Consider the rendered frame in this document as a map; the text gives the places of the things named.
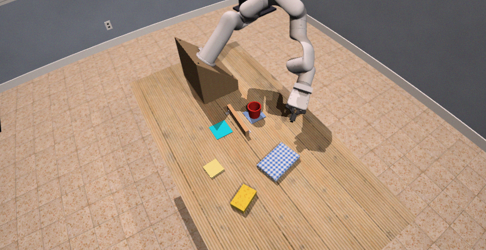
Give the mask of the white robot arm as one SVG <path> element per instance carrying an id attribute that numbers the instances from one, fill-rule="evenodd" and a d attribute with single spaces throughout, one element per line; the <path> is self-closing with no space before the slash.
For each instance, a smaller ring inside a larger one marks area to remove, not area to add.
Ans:
<path id="1" fill-rule="evenodd" d="M 248 26 L 259 18 L 260 11 L 273 5 L 281 7 L 289 14 L 289 36 L 301 43 L 303 47 L 303 57 L 291 58 L 286 64 L 290 72 L 298 75 L 293 89 L 311 94 L 313 91 L 311 84 L 316 71 L 314 67 L 315 51 L 307 38 L 307 11 L 301 0 L 245 1 L 241 4 L 238 13 L 227 11 L 222 15 L 206 45 L 198 48 L 200 51 L 196 55 L 205 64 L 214 67 L 215 60 L 229 41 L 233 31 Z"/>

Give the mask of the yellow sponge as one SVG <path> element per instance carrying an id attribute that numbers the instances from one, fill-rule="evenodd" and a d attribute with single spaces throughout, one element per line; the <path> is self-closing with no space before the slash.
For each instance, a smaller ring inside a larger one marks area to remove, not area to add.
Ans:
<path id="1" fill-rule="evenodd" d="M 230 206 L 239 210 L 242 213 L 245 213 L 256 194 L 256 190 L 243 184 L 238 193 L 231 201 Z"/>

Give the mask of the yellow sticky-note pad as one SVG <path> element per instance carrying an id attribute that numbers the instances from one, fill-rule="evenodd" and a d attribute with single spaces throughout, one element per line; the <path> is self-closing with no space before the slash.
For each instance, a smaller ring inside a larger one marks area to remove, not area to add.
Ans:
<path id="1" fill-rule="evenodd" d="M 204 165 L 203 168 L 208 173 L 211 179 L 225 170 L 216 159 Z"/>

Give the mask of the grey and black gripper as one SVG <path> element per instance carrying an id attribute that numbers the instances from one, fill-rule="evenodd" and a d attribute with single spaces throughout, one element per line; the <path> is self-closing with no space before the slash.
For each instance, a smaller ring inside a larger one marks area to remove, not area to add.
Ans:
<path id="1" fill-rule="evenodd" d="M 296 120 L 298 114 L 305 114 L 308 107 L 310 94 L 296 89 L 292 89 L 288 98 L 286 108 L 290 110 L 290 122 Z M 290 106 L 289 106 L 290 105 Z M 297 108 L 296 108 L 297 107 Z M 297 110 L 294 114 L 294 109 Z"/>

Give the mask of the red cup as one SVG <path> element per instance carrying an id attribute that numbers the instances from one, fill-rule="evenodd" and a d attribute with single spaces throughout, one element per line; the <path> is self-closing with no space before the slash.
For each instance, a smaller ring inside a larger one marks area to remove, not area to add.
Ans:
<path id="1" fill-rule="evenodd" d="M 252 119 L 257 119 L 260 116 L 261 104 L 259 102 L 253 101 L 248 104 L 249 116 Z"/>

